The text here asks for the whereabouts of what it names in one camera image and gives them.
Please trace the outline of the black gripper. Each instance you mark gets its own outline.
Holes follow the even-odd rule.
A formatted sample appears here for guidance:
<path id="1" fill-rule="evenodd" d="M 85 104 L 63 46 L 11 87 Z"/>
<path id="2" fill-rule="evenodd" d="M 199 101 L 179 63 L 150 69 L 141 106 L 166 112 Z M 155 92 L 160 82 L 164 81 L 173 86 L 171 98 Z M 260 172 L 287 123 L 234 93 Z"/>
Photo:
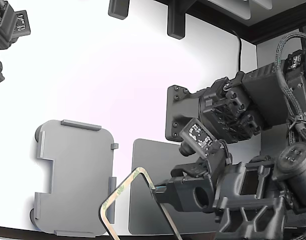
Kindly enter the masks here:
<path id="1" fill-rule="evenodd" d="M 215 212 L 216 240 L 281 240 L 286 221 L 285 193 L 272 181 L 274 162 L 227 165 L 216 192 L 202 163 L 176 165 L 170 179 L 155 185 L 161 204 L 178 212 Z"/>

